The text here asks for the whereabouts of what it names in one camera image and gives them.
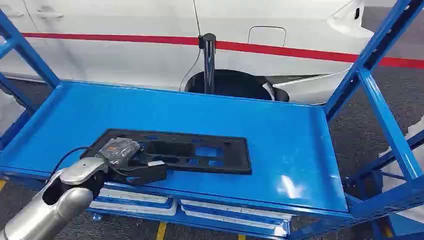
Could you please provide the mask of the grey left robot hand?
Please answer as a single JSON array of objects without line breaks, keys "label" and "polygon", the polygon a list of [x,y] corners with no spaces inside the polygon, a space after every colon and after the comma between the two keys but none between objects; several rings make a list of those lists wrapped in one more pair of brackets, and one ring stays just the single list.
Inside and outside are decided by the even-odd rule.
[{"label": "grey left robot hand", "polygon": [[167,178],[167,164],[162,160],[142,162],[138,159],[129,160],[123,166],[114,167],[118,172],[111,169],[106,180],[119,184],[142,186],[158,182]]}]

